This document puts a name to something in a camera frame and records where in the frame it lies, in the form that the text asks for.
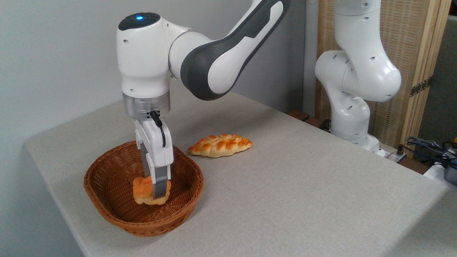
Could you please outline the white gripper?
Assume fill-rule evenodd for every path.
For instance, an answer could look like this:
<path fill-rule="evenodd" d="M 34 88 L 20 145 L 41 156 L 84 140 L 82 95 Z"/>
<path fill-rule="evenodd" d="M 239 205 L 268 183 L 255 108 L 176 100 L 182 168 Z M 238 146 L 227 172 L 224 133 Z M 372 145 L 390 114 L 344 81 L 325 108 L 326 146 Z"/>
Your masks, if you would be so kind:
<path fill-rule="evenodd" d="M 171 179 L 170 165 L 174 161 L 170 131 L 162 119 L 159 127 L 153 120 L 134 119 L 136 127 L 136 145 L 141 152 L 144 177 L 150 176 L 153 198 L 165 197 L 167 182 Z"/>

